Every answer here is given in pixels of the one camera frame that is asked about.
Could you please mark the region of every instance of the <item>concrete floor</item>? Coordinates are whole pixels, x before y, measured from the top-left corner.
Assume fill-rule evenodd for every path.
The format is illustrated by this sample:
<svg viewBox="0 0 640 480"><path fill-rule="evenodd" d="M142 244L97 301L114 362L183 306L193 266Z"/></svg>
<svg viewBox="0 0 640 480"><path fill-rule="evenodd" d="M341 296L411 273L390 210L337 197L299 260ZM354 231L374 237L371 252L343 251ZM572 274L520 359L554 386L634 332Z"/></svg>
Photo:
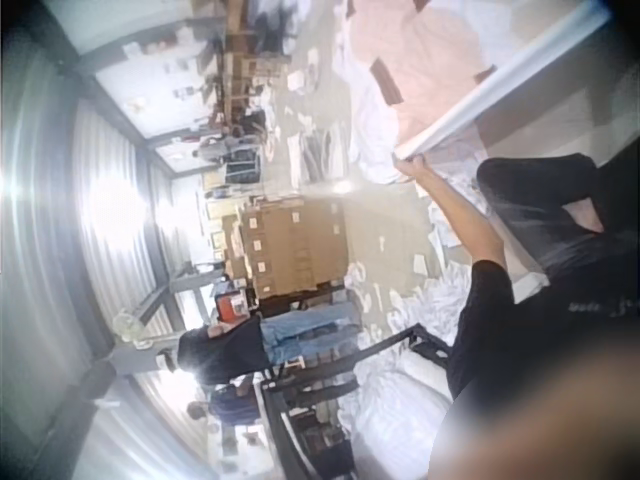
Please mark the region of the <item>concrete floor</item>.
<svg viewBox="0 0 640 480"><path fill-rule="evenodd" d="M348 132L349 90L331 70L332 8L331 2L313 3L289 66L290 72L306 66L308 50L317 48L321 62L318 89L301 96L288 91L286 79L275 89L281 138L274 160L265 167L265 184L272 192L291 191L286 139L303 128L298 113L311 115L319 128L342 122ZM477 126L490 156L541 157L580 151L602 163L640 130L639 96L637 61L607 27L486 111ZM286 107L293 114L285 113ZM351 168L349 177L355 188L343 201L350 259L364 264L373 299L364 322L387 330L390 289L410 295L424 282L424 277L413 272L414 255L425 255L429 272L439 274L427 239L432 229L427 217L429 200L418 198L412 184L368 183L357 167ZM468 261L462 249L447 254ZM510 257L512 277L526 271L514 255Z"/></svg>

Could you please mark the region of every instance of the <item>jeans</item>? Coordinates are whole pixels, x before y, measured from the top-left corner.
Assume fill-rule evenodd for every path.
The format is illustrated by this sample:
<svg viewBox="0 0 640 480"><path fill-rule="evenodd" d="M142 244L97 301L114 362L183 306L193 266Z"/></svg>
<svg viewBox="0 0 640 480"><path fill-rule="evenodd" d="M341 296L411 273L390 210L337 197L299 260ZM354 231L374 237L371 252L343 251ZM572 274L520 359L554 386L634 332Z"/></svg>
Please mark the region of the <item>jeans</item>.
<svg viewBox="0 0 640 480"><path fill-rule="evenodd" d="M505 226L553 280L575 267L637 250L637 150L636 141L601 168L582 154L494 158L480 165L478 185ZM634 172L636 178L629 182ZM633 198L634 189L635 205L626 200ZM562 208L585 198L592 199L604 233L581 227ZM616 198L625 200L616 204ZM626 216L622 220L621 211Z"/></svg>
<svg viewBox="0 0 640 480"><path fill-rule="evenodd" d="M265 352L273 365L280 365L300 356L310 357L327 352L355 338L358 333L358 329L354 328L357 320L358 311L351 302L278 315L261 324ZM309 340L298 338L304 333L332 324L342 324L349 328Z"/></svg>

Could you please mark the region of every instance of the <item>blue jeans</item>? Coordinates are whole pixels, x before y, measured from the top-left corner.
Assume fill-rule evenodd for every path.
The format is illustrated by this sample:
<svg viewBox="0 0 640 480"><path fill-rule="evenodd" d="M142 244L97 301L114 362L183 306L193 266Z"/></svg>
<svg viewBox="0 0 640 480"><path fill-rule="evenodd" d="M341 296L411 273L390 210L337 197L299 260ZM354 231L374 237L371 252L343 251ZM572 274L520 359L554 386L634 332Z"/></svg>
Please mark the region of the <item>blue jeans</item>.
<svg viewBox="0 0 640 480"><path fill-rule="evenodd" d="M265 320L260 325L264 349L273 365L280 365L297 357L310 357L352 341L357 328L300 340L299 335L331 324L353 326L358 311L351 302L338 303L305 311L287 312Z"/></svg>

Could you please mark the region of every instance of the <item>black t-shirt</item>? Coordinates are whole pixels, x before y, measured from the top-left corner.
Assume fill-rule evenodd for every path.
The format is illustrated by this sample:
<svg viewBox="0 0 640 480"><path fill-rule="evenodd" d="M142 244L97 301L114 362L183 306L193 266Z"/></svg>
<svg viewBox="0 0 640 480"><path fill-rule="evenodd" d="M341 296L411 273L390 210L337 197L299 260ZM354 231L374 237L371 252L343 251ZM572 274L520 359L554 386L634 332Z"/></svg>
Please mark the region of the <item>black t-shirt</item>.
<svg viewBox="0 0 640 480"><path fill-rule="evenodd" d="M185 333L178 342L178 366L194 373L201 385L226 384L269 368L260 319L252 317L216 338L209 338L207 326Z"/></svg>
<svg viewBox="0 0 640 480"><path fill-rule="evenodd" d="M475 263L447 368L453 398L473 381L479 413L491 413L589 342L637 333L637 277L637 254L608 258L516 305L507 272Z"/></svg>

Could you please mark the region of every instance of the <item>pink fabric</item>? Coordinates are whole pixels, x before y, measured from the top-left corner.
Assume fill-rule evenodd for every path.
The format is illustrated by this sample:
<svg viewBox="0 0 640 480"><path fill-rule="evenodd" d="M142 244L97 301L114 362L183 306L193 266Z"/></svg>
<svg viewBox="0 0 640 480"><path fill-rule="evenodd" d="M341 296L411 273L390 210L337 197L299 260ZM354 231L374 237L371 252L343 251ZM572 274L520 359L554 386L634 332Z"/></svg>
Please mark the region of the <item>pink fabric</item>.
<svg viewBox="0 0 640 480"><path fill-rule="evenodd" d="M351 44L358 60L380 58L398 86L402 143L428 128L476 87L482 60L476 33L459 16L413 0L354 0Z"/></svg>

